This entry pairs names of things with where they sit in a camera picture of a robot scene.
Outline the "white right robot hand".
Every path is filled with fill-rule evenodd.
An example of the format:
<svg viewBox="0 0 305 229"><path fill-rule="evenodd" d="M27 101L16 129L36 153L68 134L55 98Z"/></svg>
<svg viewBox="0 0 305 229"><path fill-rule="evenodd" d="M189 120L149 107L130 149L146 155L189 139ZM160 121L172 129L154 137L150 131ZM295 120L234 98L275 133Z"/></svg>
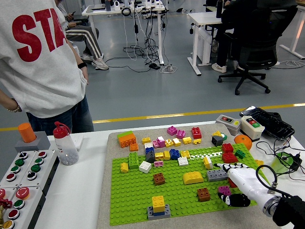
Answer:
<svg viewBox="0 0 305 229"><path fill-rule="evenodd" d="M228 177L237 185L239 190L250 200L254 200L262 210L267 201L277 196L277 194L267 193L268 189L264 187L256 177L256 171L246 164L214 164L222 168Z"/></svg>

